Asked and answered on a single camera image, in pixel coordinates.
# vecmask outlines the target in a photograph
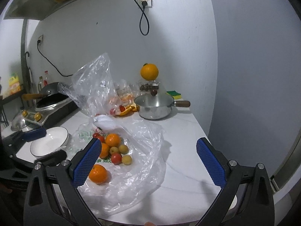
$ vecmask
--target yellow knob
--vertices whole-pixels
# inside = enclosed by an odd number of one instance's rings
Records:
[[[34,115],[34,119],[35,119],[36,121],[39,121],[39,120],[41,120],[41,118],[42,118],[42,115],[41,115],[41,113],[40,113],[40,112],[37,112],[37,113],[35,113],[35,115]]]
[[[26,110],[23,110],[22,115],[23,115],[23,117],[25,117],[28,115],[28,112]]]

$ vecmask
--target white bowl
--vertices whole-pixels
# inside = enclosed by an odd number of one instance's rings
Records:
[[[47,129],[45,137],[34,140],[30,145],[30,152],[36,158],[48,155],[68,142],[68,131],[64,127]]]

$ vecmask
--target wooden handle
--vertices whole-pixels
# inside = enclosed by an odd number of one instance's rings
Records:
[[[187,100],[178,100],[178,101],[174,101],[173,103],[174,106],[176,107],[185,107],[185,108],[188,108],[190,107],[190,102],[187,101]]]
[[[24,101],[28,101],[28,100],[33,100],[33,99],[44,98],[46,96],[47,96],[46,94],[32,94],[32,93],[28,93],[28,94],[23,94],[22,95],[22,99]]]

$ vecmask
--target metal screw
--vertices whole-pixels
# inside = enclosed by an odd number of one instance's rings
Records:
[[[61,164],[63,165],[63,166],[67,166],[68,164],[69,164],[69,160],[63,160],[62,162],[61,162]]]
[[[40,168],[41,168],[41,164],[35,165],[35,169],[36,169],[36,170],[39,170]]]
[[[230,166],[235,167],[237,165],[237,162],[235,160],[229,161]]]
[[[264,168],[264,164],[258,163],[258,167],[259,167],[259,169],[263,169]]]

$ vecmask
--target yellow bottle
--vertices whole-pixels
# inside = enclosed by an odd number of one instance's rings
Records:
[[[21,91],[19,77],[16,73],[13,73],[11,75],[11,78],[8,80],[8,83],[9,83],[9,89],[11,91],[11,94]]]

